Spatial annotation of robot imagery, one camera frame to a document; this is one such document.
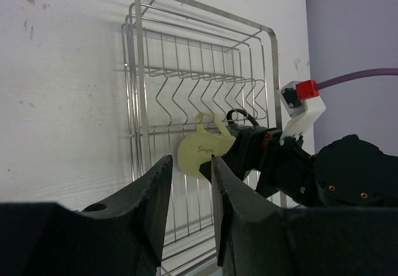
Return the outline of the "yellow-green ceramic mug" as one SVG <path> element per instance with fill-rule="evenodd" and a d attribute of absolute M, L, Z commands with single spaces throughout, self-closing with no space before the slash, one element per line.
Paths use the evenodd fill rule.
<path fill-rule="evenodd" d="M 213 119 L 219 133 L 210 133 L 205 129 L 203 118 Z M 227 130 L 221 119 L 211 112 L 200 112 L 195 117 L 195 132 L 181 141 L 177 151 L 177 163 L 184 174 L 205 178 L 211 181 L 211 173 L 207 165 L 201 170 L 202 164 L 211 162 L 212 155 L 222 156 L 232 147 L 236 138 Z"/>

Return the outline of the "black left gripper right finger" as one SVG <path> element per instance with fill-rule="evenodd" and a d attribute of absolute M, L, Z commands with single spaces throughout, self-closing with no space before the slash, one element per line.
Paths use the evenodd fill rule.
<path fill-rule="evenodd" d="M 224 275 L 396 275 L 395 208 L 281 208 L 213 158 Z"/>

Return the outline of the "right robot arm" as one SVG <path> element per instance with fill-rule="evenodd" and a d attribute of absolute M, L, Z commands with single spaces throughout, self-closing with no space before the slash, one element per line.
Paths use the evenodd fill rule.
<path fill-rule="evenodd" d="M 238 132 L 221 159 L 244 180 L 260 173 L 256 192 L 268 198 L 278 191 L 306 206 L 397 206 L 397 157 L 351 134 L 317 154 L 302 148 L 303 139 L 271 128 Z"/>

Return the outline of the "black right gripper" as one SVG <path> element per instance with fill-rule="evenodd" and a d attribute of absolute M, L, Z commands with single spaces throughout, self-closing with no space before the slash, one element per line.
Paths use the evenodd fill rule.
<path fill-rule="evenodd" d="M 264 198 L 279 191 L 300 205 L 313 206 L 314 156 L 303 150 L 302 137 L 281 140 L 281 135 L 276 128 L 241 130 L 231 148 L 222 156 L 211 154 L 199 172 L 212 183 L 215 158 L 241 181 L 256 171 L 256 192 Z"/>

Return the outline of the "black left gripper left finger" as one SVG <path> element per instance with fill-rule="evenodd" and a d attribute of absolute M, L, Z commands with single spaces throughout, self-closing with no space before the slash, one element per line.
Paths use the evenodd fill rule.
<path fill-rule="evenodd" d="M 172 157 L 109 197 L 72 211 L 1 204 L 2 275 L 155 275 L 162 260 Z"/>

